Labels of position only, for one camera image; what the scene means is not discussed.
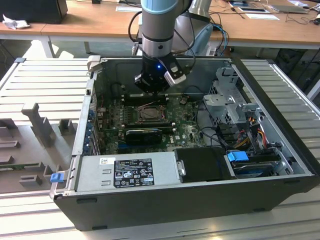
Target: metal frame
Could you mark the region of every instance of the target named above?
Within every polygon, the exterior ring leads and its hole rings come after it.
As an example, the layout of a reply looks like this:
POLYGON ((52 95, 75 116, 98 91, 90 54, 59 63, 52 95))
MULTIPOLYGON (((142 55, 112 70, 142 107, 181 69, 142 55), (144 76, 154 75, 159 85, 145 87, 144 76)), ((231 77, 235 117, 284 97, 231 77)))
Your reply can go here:
MULTIPOLYGON (((128 37, 99 37, 99 36, 60 36, 60 35, 26 35, 26 34, 0 34, 0 39, 8 40, 39 40, 42 43, 47 58, 55 58, 52 48, 52 41, 75 41, 84 42, 86 53, 90 53, 89 42, 100 43, 130 43, 128 37)), ((218 46, 220 40, 211 40, 210 44, 218 46)), ((254 41, 230 41, 231 47, 251 47, 251 48, 274 48, 274 49, 308 49, 317 50, 320 44, 299 44, 299 43, 270 43, 270 42, 254 42, 254 41)))

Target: gray floor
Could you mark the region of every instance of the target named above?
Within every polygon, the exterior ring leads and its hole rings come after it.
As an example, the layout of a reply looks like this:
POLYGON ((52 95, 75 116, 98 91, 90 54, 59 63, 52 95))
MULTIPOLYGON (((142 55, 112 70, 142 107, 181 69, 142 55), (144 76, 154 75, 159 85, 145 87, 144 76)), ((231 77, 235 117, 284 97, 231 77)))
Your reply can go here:
MULTIPOLYGON (((53 42, 55 46, 57 46, 58 52, 56 56, 59 57, 60 54, 64 51, 72 54, 74 58, 87 58, 89 54, 85 52, 85 47, 83 42, 71 42, 71 41, 55 41, 53 42)), ((31 42, 27 40, 6 40, 3 45, 8 49, 8 51, 13 55, 14 58, 22 57, 25 52, 30 48, 31 42)), ((130 56, 132 51, 132 44, 130 43, 110 43, 110 42, 90 42, 90 49, 92 55, 101 55, 104 57, 110 56, 130 56)), ((7 69, 13 63, 14 59, 3 49, 0 47, 0 79, 5 75, 7 69)), ((232 56, 245 58, 245 59, 256 59, 257 48, 253 47, 235 47, 234 52, 231 53, 232 56)), ((271 59, 274 60, 278 54, 278 49, 274 48, 266 48, 261 55, 261 59, 271 59)), ((304 56, 301 58, 300 62, 295 66, 294 70, 289 74, 289 77, 301 88, 305 84, 305 80, 311 76, 314 71, 317 69, 318 65, 312 63, 307 71, 300 78, 300 81, 297 83, 297 79, 300 76, 301 72, 305 68, 305 64, 303 61, 309 61, 316 53, 316 50, 308 50, 304 56)), ((312 83, 309 85, 308 90, 315 84, 312 83)), ((316 104, 320 104, 320 97, 317 97, 315 100, 316 104)))

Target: computer case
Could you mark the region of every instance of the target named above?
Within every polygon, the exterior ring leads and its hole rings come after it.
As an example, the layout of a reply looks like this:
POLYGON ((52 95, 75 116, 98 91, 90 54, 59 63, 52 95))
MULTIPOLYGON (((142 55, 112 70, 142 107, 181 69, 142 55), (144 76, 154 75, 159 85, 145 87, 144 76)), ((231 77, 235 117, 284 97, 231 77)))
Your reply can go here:
POLYGON ((28 23, 60 24, 67 14, 66 0, 0 0, 0 18, 5 15, 28 23))

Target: blue plastic latch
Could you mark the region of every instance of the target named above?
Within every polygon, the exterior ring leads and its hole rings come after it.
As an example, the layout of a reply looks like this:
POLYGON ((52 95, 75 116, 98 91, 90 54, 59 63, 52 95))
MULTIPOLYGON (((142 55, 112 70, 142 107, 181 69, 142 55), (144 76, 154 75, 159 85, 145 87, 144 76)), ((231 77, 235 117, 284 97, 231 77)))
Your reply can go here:
POLYGON ((249 158, 245 151, 232 151, 227 155, 230 162, 248 161, 249 158))
POLYGON ((63 183, 64 182, 64 173, 53 173, 51 174, 50 182, 51 183, 63 183))

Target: paper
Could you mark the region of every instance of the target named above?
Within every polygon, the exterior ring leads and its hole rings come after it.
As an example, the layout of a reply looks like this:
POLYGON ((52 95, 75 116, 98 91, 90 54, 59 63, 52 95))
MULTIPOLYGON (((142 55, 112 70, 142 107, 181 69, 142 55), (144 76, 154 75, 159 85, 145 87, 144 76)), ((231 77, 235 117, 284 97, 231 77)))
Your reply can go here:
POLYGON ((308 4, 305 4, 303 2, 300 1, 293 1, 293 0, 288 0, 288 2, 298 6, 298 7, 308 7, 308 4))
POLYGON ((142 11, 141 7, 134 7, 134 6, 117 6, 115 8, 116 12, 132 12, 132 13, 137 13, 142 11))
POLYGON ((6 17, 5 15, 2 15, 2 16, 3 16, 2 23, 9 29, 16 30, 16 29, 30 27, 30 25, 28 25, 28 23, 25 20, 13 20, 13 19, 6 17))
POLYGON ((247 15, 248 18, 250 19, 280 20, 275 15, 269 15, 269 14, 246 13, 245 15, 247 15))

